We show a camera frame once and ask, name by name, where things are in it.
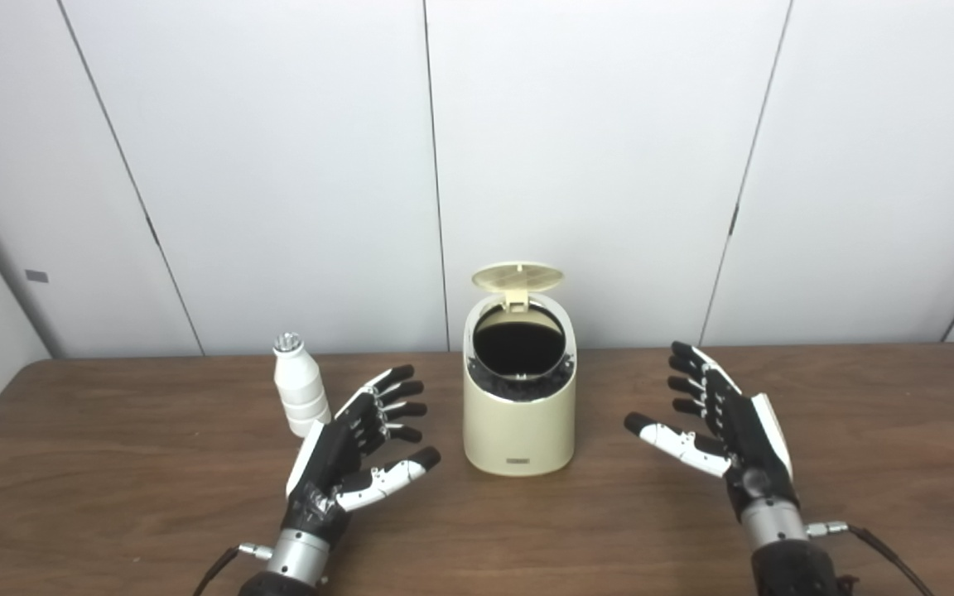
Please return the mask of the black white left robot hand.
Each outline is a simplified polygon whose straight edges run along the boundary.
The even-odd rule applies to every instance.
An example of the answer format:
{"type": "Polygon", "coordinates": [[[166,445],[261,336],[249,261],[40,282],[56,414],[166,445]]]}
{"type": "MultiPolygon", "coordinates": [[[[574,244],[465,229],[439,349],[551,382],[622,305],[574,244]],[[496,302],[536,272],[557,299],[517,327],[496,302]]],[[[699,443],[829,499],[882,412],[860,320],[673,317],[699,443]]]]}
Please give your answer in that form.
{"type": "Polygon", "coordinates": [[[390,463],[364,465],[391,440],[420,444],[421,431],[398,422],[424,416],[425,404],[410,402],[424,392],[409,363],[383,371],[355,390],[329,423],[317,423],[304,439],[287,482],[282,531],[314,536],[335,548],[352,514],[381,502],[435,468],[434,446],[390,463]]]}

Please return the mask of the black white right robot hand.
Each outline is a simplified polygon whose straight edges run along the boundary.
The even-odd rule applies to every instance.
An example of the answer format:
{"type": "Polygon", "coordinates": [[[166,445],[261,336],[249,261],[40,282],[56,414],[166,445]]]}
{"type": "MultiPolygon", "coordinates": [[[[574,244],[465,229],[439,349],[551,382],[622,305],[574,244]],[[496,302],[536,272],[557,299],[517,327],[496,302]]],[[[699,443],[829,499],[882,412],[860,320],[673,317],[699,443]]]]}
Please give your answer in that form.
{"type": "Polygon", "coordinates": [[[769,396],[746,395],[715,359],[692,344],[673,342],[671,350],[667,362],[677,374],[667,378],[667,385],[679,392],[672,408],[704,421],[708,434],[635,411],[625,416],[625,429],[681,463],[724,479],[737,516],[755,502],[798,507],[790,450],[769,396]]]}

